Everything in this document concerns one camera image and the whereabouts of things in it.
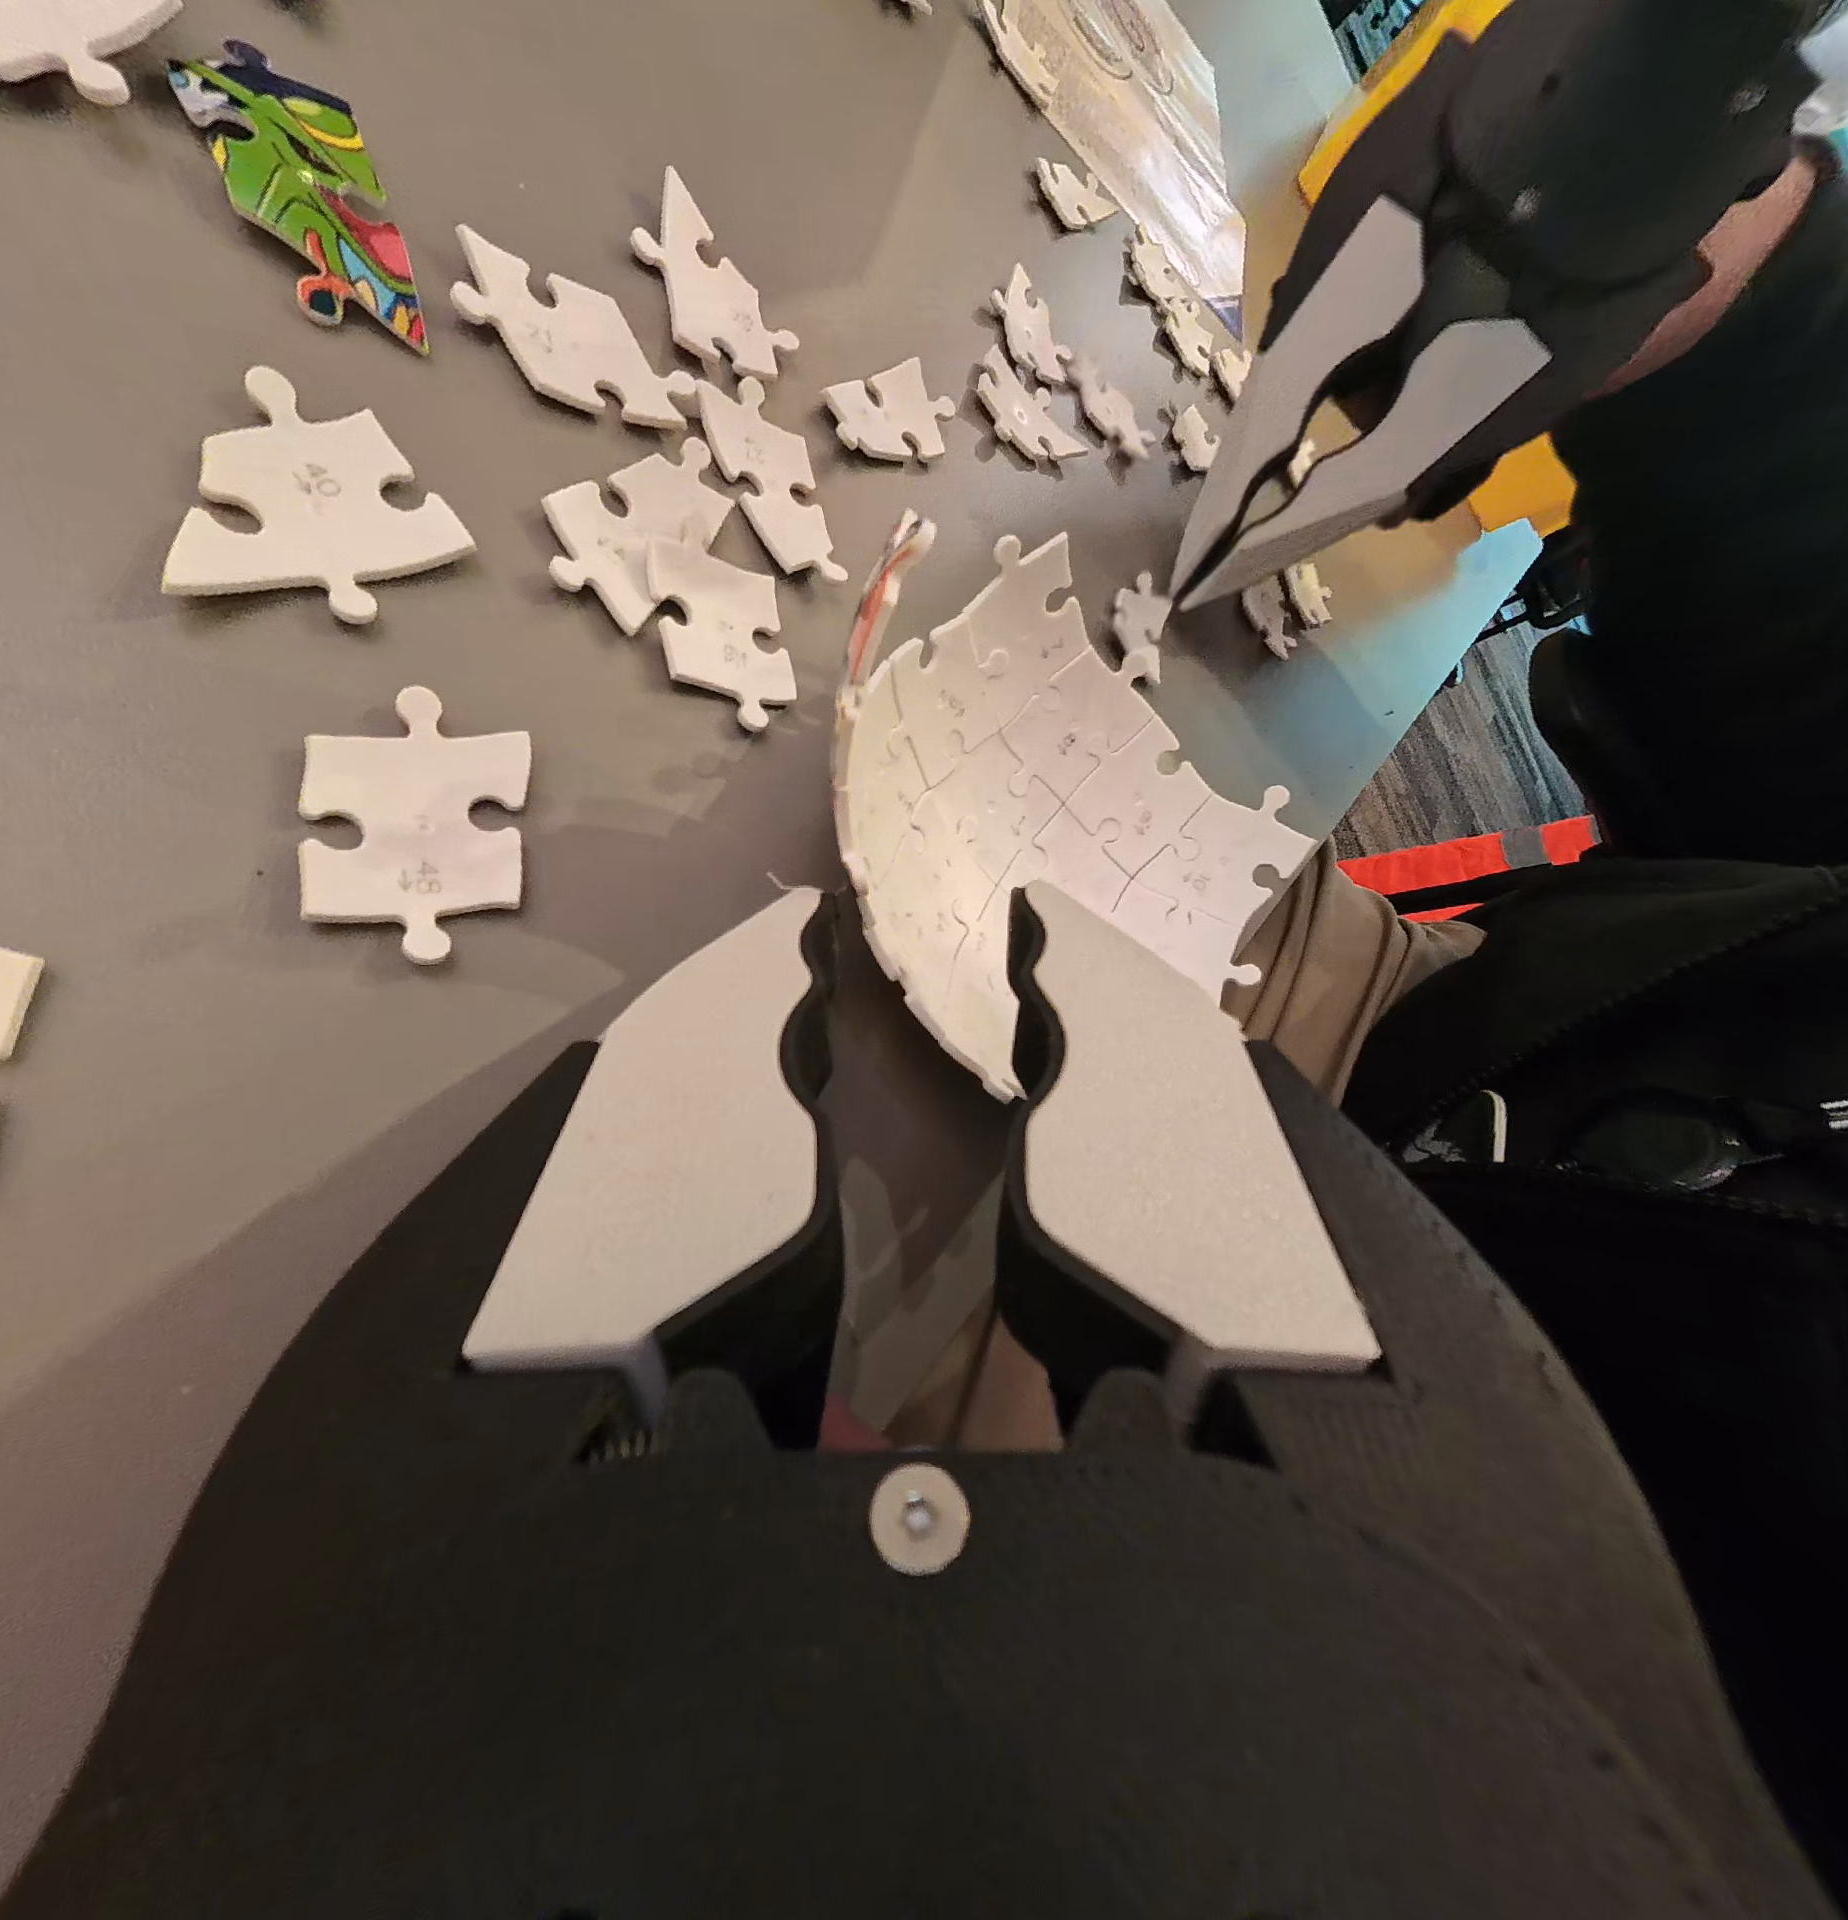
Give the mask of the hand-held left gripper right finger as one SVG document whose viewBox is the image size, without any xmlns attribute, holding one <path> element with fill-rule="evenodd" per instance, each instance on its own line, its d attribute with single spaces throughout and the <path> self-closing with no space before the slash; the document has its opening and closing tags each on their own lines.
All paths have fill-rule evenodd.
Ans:
<svg viewBox="0 0 1848 1920">
<path fill-rule="evenodd" d="M 1005 1327 L 1061 1427 L 1110 1373 L 1195 1424 L 1236 1373 L 1359 1378 L 1383 1347 L 1249 1039 L 1059 888 L 1010 901 Z"/>
</svg>

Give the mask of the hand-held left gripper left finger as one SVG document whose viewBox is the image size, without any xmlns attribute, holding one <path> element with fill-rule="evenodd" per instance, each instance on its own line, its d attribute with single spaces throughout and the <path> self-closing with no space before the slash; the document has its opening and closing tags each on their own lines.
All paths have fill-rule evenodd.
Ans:
<svg viewBox="0 0 1848 1920">
<path fill-rule="evenodd" d="M 461 1357 L 605 1369 L 654 1427 L 672 1384 L 738 1378 L 814 1445 L 838 1332 L 829 1083 L 838 902 L 794 888 L 602 1030 Z"/>
</svg>

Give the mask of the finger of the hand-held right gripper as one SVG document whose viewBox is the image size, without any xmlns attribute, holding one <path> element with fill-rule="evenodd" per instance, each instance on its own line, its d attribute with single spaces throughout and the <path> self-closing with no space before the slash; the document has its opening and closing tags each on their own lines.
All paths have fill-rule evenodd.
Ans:
<svg viewBox="0 0 1848 1920">
<path fill-rule="evenodd" d="M 1177 606 L 1195 610 L 1242 593 L 1338 539 L 1405 515 L 1431 469 L 1551 362 L 1519 320 L 1444 328 L 1406 372 L 1391 412 L 1366 434 L 1321 456 L 1299 489 L 1253 524 L 1189 533 L 1177 564 Z"/>
<path fill-rule="evenodd" d="M 1245 588 L 1254 492 L 1287 471 L 1329 382 L 1356 355 L 1388 343 L 1423 287 L 1422 221 L 1390 197 L 1374 200 L 1256 353 L 1179 543 L 1172 599 L 1213 599 Z"/>
</svg>

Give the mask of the single white puzzle piece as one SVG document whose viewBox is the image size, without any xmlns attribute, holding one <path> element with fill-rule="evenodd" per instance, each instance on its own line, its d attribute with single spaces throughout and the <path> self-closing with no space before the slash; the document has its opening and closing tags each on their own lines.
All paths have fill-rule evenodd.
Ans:
<svg viewBox="0 0 1848 1920">
<path fill-rule="evenodd" d="M 1134 584 L 1121 588 L 1110 603 L 1110 633 L 1129 681 L 1144 688 L 1161 684 L 1161 647 L 1172 616 L 1172 599 L 1153 589 L 1152 573 L 1139 573 Z"/>
</svg>

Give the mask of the partly built white puzzle ball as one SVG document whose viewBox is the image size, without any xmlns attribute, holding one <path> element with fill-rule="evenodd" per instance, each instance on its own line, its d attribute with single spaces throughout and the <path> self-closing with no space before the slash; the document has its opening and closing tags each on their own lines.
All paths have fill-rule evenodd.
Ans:
<svg viewBox="0 0 1848 1920">
<path fill-rule="evenodd" d="M 997 539 L 996 575 L 927 638 L 884 649 L 937 539 L 907 513 L 847 643 L 832 754 L 840 860 L 912 1015 L 993 1097 L 1012 1068 L 1010 901 L 1036 881 L 1129 929 L 1220 1001 L 1237 951 L 1316 841 L 1216 792 L 1088 633 L 1071 543 Z"/>
</svg>

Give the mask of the white puzzle pieces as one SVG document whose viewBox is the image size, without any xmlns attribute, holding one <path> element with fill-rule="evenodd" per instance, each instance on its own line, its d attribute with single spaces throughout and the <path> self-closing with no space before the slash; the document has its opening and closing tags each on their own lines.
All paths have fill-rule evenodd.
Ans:
<svg viewBox="0 0 1848 1920">
<path fill-rule="evenodd" d="M 770 647 L 783 626 L 777 584 L 717 557 L 717 536 L 732 511 L 744 508 L 781 573 L 842 580 L 805 439 L 766 415 L 758 372 L 735 392 L 659 377 L 625 317 L 595 289 L 554 281 L 554 304 L 543 304 L 520 258 L 471 228 L 456 238 L 477 277 L 453 287 L 459 316 L 495 326 L 543 396 L 583 404 L 583 376 L 601 388 L 627 372 L 628 421 L 678 426 L 683 410 L 697 404 L 702 431 L 673 456 L 654 452 L 614 473 L 619 513 L 595 483 L 545 497 L 565 546 L 552 579 L 565 592 L 595 593 L 627 637 L 654 626 L 673 684 L 724 697 L 747 733 L 764 733 L 797 697 L 789 655 Z M 374 584 L 477 551 L 437 496 L 409 508 L 387 500 L 411 469 L 371 412 L 310 421 L 295 383 L 272 366 L 247 371 L 245 392 L 257 421 L 203 439 L 197 491 L 254 524 L 192 511 L 164 564 L 169 595 L 312 588 L 340 621 L 362 626 L 379 610 Z M 445 733 L 439 699 L 422 686 L 402 689 L 394 711 L 397 734 L 305 742 L 301 819 L 348 823 L 359 841 L 349 849 L 301 842 L 301 916 L 321 926 L 394 926 L 409 964 L 437 967 L 453 956 L 453 917 L 523 904 L 522 834 L 480 828 L 477 807 L 516 812 L 527 803 L 533 742 L 520 731 Z"/>
</svg>

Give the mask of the person's right forearm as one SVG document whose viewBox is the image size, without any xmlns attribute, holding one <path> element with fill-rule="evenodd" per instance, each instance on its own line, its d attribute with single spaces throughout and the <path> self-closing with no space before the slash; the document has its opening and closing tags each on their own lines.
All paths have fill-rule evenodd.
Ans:
<svg viewBox="0 0 1848 1920">
<path fill-rule="evenodd" d="M 1848 863 L 1848 179 L 1688 355 L 1556 429 L 1589 546 L 1582 743 L 1637 854 Z"/>
</svg>

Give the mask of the colourful printed puzzle piece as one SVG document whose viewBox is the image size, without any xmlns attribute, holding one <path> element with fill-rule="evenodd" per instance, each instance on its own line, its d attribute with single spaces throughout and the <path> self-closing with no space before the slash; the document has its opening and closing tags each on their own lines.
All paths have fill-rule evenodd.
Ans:
<svg viewBox="0 0 1848 1920">
<path fill-rule="evenodd" d="M 207 138 L 231 211 L 299 258 L 299 311 L 337 328 L 359 309 L 427 355 L 409 249 L 384 216 L 384 179 L 349 101 L 238 38 L 216 61 L 168 61 L 166 77 Z"/>
</svg>

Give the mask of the joined white puzzle strip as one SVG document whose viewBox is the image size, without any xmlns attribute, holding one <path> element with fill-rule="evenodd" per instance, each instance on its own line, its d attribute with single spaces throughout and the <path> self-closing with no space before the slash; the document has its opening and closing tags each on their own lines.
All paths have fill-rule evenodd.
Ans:
<svg viewBox="0 0 1848 1920">
<path fill-rule="evenodd" d="M 83 101 L 122 107 L 131 91 L 113 55 L 181 10 L 183 3 L 0 3 L 0 83 L 62 73 Z"/>
</svg>

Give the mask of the person's right hand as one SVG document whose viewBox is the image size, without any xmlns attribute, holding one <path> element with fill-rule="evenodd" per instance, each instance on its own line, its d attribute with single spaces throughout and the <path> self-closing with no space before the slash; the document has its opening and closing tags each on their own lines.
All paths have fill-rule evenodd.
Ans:
<svg viewBox="0 0 1848 1920">
<path fill-rule="evenodd" d="M 1732 203 L 1700 247 L 1704 282 L 1676 304 L 1652 337 L 1594 392 L 1613 396 L 1652 377 L 1698 347 L 1755 282 L 1770 258 L 1802 224 L 1825 174 L 1825 158 L 1802 144 L 1782 174 L 1755 200 Z"/>
</svg>

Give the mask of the white printed instruction sheet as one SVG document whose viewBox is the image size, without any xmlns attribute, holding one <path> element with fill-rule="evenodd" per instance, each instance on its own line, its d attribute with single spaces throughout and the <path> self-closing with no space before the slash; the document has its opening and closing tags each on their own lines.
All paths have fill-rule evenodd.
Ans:
<svg viewBox="0 0 1848 1920">
<path fill-rule="evenodd" d="M 1164 3 L 975 3 L 1034 107 L 1229 326 L 1242 321 L 1249 224 L 1229 188 L 1211 61 Z"/>
</svg>

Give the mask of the orange reflective vest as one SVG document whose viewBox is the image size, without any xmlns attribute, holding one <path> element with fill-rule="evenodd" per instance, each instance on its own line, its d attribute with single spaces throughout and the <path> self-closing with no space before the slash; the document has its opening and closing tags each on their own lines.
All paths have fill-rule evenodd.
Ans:
<svg viewBox="0 0 1848 1920">
<path fill-rule="evenodd" d="M 1414 922 L 1474 913 L 1517 890 L 1522 876 L 1570 865 L 1599 847 L 1594 817 L 1520 826 L 1383 854 L 1353 854 L 1340 869 Z"/>
</svg>

